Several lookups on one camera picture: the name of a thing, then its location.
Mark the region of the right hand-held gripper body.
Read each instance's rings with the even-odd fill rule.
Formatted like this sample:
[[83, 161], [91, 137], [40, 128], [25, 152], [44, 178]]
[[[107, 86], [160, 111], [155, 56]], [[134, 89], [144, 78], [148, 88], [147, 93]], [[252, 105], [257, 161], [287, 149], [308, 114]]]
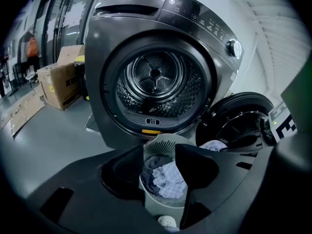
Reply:
[[260, 131], [269, 145], [297, 133], [312, 136], [312, 58], [281, 94], [282, 101], [260, 122]]

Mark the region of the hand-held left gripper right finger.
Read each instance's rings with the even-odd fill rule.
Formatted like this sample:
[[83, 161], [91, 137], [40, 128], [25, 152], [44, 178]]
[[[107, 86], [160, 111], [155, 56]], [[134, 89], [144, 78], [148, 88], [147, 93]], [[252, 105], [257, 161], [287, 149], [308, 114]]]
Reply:
[[309, 230], [312, 139], [294, 135], [256, 156], [175, 147], [188, 192], [182, 230]]

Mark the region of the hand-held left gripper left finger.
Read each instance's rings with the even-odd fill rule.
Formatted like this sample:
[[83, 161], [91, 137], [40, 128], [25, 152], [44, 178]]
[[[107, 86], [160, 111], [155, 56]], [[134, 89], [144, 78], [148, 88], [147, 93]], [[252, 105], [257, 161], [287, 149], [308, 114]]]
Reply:
[[139, 188], [143, 146], [77, 160], [27, 198], [35, 213], [62, 233], [156, 234]]

